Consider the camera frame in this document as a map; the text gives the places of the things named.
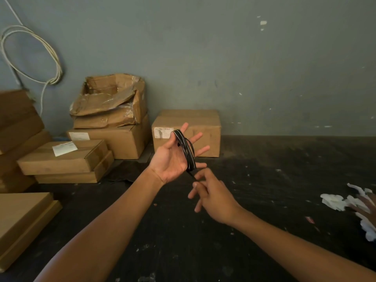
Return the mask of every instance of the coiled white rope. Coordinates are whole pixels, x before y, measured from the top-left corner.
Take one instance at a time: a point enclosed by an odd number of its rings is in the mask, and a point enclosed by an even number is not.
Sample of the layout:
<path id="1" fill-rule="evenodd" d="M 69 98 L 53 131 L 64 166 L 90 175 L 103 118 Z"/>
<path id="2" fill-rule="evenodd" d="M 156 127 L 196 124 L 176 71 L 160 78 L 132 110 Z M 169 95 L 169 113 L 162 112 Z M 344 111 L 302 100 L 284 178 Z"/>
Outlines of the coiled white rope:
<path id="1" fill-rule="evenodd" d="M 43 113 L 43 96 L 44 96 L 44 91 L 45 91 L 47 85 L 55 85 L 55 84 L 57 84 L 61 80 L 61 78 L 63 76 L 63 70 L 61 68 L 59 57 L 58 57 L 56 51 L 49 45 L 48 42 L 46 42 L 43 38 L 41 38 L 40 36 L 38 36 L 37 34 L 35 34 L 31 29 L 29 29 L 29 28 L 27 28 L 27 27 L 25 27 L 23 25 L 23 23 L 21 22 L 20 18 L 16 14 L 16 12 L 13 10 L 12 6 L 9 4 L 8 0 L 4 0 L 4 1 L 8 5 L 9 9 L 12 11 L 12 13 L 15 16 L 15 18 L 18 20 L 18 22 L 20 24 L 19 25 L 11 25 L 11 26 L 5 28 L 5 30 L 3 30 L 2 34 L 0 35 L 0 48 L 1 48 L 1 52 L 2 52 L 2 54 L 4 56 L 4 59 L 7 62 L 7 64 L 11 68 L 13 68 L 15 71 L 17 71 L 18 73 L 24 75 L 26 78 L 28 78 L 30 80 L 33 80 L 35 82 L 44 84 L 42 92 L 41 92 L 41 99 L 40 99 L 41 110 L 40 110 L 40 113 L 39 113 L 40 115 L 42 115 L 42 113 Z M 56 64 L 56 73 L 55 73 L 55 76 L 53 78 L 51 78 L 50 80 L 47 80 L 47 81 L 40 81 L 40 80 L 34 79 L 33 77 L 27 75 L 26 73 L 24 73 L 21 70 L 19 70 L 16 66 L 14 66 L 14 64 L 9 60 L 8 55 L 7 55 L 6 51 L 5 51 L 5 41 L 6 41 L 6 39 L 10 35 L 12 35 L 14 33 L 28 33 L 32 37 L 36 38 L 37 40 L 39 40 L 43 44 L 43 46 L 48 51 L 48 53 L 50 54 L 50 56 L 52 57 L 52 59 L 55 61 L 55 64 Z"/>

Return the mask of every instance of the white label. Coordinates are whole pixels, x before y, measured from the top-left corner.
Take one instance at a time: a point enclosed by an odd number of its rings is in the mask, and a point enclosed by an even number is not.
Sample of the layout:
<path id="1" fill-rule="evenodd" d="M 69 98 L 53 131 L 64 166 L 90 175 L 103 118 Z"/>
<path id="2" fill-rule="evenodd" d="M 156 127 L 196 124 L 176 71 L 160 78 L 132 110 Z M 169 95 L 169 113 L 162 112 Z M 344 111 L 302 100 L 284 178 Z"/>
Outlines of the white label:
<path id="1" fill-rule="evenodd" d="M 155 127 L 154 137 L 155 138 L 170 138 L 171 132 L 174 131 L 172 127 Z"/>
<path id="2" fill-rule="evenodd" d="M 58 146 L 53 146 L 52 149 L 53 149 L 55 156 L 60 156 L 60 155 L 78 150 L 78 148 L 72 141 L 66 142 L 64 144 L 59 144 Z"/>
<path id="3" fill-rule="evenodd" d="M 90 137 L 88 133 L 69 133 L 72 141 L 89 141 Z"/>

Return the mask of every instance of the coiled black cord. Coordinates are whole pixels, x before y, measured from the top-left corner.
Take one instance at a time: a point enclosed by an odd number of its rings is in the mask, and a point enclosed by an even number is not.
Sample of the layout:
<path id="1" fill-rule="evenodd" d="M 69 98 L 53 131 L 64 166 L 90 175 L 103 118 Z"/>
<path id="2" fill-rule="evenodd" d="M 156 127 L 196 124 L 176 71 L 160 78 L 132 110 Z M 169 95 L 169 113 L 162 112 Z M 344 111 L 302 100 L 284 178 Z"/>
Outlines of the coiled black cord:
<path id="1" fill-rule="evenodd" d="M 194 178 L 191 174 L 191 171 L 196 169 L 196 163 L 194 161 L 194 148 L 193 144 L 189 141 L 188 138 L 185 138 L 183 133 L 180 130 L 174 130 L 174 134 L 177 138 L 178 144 L 177 146 L 182 147 L 182 151 L 184 153 L 185 159 L 187 160 L 187 169 L 186 171 L 190 176 Z"/>

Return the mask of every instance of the dark floor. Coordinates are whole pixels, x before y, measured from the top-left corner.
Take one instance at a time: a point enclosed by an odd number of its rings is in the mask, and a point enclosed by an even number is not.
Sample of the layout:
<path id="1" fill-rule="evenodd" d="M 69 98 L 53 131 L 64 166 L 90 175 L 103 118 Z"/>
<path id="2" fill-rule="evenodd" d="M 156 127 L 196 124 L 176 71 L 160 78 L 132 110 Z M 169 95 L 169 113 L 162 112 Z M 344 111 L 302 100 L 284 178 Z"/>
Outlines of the dark floor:
<path id="1" fill-rule="evenodd" d="M 376 271 L 376 247 L 359 219 L 321 203 L 320 194 L 376 191 L 376 138 L 224 136 L 221 157 L 203 158 L 234 197 L 260 218 Z M 74 235 L 130 186 L 144 163 L 125 162 L 98 184 L 36 185 L 63 210 L 0 281 L 32 281 Z M 294 281 L 247 237 L 194 213 L 183 174 L 162 188 L 108 281 Z M 315 225 L 305 216 L 310 216 Z"/>

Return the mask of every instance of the left arm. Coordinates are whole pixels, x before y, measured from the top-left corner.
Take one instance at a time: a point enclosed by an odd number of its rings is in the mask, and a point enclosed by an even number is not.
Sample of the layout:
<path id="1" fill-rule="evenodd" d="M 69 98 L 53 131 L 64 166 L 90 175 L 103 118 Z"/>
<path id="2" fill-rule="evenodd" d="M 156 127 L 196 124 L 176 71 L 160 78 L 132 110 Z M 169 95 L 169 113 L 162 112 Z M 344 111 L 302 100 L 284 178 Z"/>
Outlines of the left arm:
<path id="1" fill-rule="evenodd" d="M 181 127 L 185 132 L 188 124 Z M 198 133 L 193 143 L 202 137 Z M 206 146 L 197 155 L 209 150 Z M 196 163 L 197 168 L 206 167 Z M 45 266 L 35 282 L 100 282 L 115 266 L 135 229 L 160 188 L 175 180 L 187 168 L 174 133 L 159 147 L 150 165 L 131 187 L 108 209 L 69 241 Z"/>

